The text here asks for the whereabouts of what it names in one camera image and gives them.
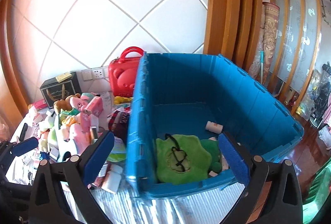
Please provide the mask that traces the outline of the dark red cloth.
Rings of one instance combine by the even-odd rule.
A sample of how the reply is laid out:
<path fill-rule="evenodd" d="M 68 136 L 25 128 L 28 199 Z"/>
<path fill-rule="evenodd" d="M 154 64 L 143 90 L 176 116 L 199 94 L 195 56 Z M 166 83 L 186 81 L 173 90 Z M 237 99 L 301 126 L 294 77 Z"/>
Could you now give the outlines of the dark red cloth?
<path fill-rule="evenodd" d="M 108 129 L 124 144 L 127 144 L 129 119 L 130 114 L 120 110 L 114 110 L 107 116 Z"/>

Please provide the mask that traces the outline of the white pill bottle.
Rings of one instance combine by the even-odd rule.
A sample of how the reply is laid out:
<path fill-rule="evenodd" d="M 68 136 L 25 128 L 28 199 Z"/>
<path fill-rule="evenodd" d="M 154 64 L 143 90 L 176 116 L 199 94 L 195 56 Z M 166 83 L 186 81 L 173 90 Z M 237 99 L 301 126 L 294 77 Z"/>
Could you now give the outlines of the white pill bottle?
<path fill-rule="evenodd" d="M 208 121 L 206 123 L 205 129 L 215 134 L 220 134 L 223 130 L 223 125 Z"/>

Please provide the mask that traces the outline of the pink tissue pack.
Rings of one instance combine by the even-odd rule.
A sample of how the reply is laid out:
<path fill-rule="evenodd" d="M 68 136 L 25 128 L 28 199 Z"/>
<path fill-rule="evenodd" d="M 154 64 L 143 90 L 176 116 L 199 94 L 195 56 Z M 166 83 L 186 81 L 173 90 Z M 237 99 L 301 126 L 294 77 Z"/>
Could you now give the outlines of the pink tissue pack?
<path fill-rule="evenodd" d="M 93 114 L 99 117 L 103 111 L 103 100 L 100 96 L 95 96 L 86 106 L 82 107 L 82 111 L 87 114 Z"/>

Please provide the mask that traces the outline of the brown plush dog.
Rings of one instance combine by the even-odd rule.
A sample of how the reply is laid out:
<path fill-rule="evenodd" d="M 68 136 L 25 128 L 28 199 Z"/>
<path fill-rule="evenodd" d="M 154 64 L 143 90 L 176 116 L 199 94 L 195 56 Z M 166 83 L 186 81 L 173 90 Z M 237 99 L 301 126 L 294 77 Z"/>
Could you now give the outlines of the brown plush dog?
<path fill-rule="evenodd" d="M 72 106 L 70 105 L 70 99 L 72 97 L 80 98 L 81 94 L 77 93 L 77 94 L 69 95 L 65 99 L 57 100 L 54 103 L 53 107 L 54 107 L 54 111 L 57 115 L 60 114 L 61 110 L 65 110 L 65 111 L 71 111 L 72 110 Z"/>

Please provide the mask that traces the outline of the green plush toy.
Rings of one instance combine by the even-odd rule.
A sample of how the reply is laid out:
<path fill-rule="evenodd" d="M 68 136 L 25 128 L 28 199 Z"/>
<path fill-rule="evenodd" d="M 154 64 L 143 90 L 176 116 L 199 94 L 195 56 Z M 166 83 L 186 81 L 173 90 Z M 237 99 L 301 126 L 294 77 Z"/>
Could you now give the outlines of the green plush toy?
<path fill-rule="evenodd" d="M 156 174 L 161 183 L 188 184 L 222 172 L 222 154 L 215 138 L 166 134 L 155 140 Z"/>

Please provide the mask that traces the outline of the black gift bag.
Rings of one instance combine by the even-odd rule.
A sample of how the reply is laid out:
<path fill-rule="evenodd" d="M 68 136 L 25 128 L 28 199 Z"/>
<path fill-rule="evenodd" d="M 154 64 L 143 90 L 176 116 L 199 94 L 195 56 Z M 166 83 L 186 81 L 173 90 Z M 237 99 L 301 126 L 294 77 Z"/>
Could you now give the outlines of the black gift bag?
<path fill-rule="evenodd" d="M 76 72 L 71 72 L 71 77 L 61 82 L 55 78 L 44 81 L 40 86 L 40 91 L 49 108 L 53 108 L 54 103 L 58 100 L 64 100 L 77 93 L 82 94 Z"/>

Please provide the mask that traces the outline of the yellow toy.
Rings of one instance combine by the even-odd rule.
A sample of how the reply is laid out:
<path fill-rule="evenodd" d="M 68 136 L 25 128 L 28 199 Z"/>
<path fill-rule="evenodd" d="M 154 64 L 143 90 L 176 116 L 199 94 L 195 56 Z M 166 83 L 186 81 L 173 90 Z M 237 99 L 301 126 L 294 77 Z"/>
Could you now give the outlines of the yellow toy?
<path fill-rule="evenodd" d="M 114 104 L 115 105 L 128 104 L 128 103 L 131 103 L 132 100 L 133 100 L 132 97 L 115 96 L 114 97 Z"/>

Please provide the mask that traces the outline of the blue plastic storage crate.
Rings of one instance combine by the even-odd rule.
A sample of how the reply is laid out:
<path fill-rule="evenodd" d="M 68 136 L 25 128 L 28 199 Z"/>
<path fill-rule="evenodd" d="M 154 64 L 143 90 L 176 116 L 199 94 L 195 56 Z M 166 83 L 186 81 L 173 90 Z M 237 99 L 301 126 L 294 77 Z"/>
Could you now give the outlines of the blue plastic storage crate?
<path fill-rule="evenodd" d="M 222 55 L 145 54 L 137 69 L 126 158 L 126 179 L 139 196 L 187 196 L 236 182 L 231 170 L 180 185 L 157 179 L 156 140 L 166 134 L 210 138 L 205 128 L 210 121 L 270 162 L 279 161 L 304 134 L 282 103 Z"/>

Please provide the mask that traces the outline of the red bear suitcase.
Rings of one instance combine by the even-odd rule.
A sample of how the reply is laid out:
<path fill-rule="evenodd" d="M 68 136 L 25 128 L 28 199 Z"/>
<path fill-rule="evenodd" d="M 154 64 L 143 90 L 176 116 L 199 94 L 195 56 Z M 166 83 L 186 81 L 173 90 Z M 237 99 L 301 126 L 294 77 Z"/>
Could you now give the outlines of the red bear suitcase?
<path fill-rule="evenodd" d="M 119 58 L 114 59 L 108 66 L 110 88 L 113 95 L 132 97 L 136 81 L 137 68 L 144 50 L 131 46 L 126 48 Z"/>

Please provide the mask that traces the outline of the rolled patterned carpet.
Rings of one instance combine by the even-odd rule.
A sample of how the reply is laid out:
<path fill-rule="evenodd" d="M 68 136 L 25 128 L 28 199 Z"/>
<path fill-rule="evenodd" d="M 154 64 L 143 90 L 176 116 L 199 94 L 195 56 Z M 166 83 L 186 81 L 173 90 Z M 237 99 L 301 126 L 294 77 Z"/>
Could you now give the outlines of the rolled patterned carpet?
<path fill-rule="evenodd" d="M 266 82 L 276 49 L 279 7 L 270 2 L 262 3 L 258 44 L 248 74 L 261 84 Z"/>

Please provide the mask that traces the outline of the white wall socket panel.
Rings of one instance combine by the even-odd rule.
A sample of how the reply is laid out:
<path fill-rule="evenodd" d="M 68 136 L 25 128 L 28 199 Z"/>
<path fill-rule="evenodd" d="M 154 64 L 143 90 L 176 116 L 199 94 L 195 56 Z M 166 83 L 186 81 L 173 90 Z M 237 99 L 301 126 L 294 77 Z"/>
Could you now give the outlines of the white wall socket panel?
<path fill-rule="evenodd" d="M 92 81 L 98 79 L 108 79 L 107 67 L 95 67 L 81 71 L 83 81 Z"/>

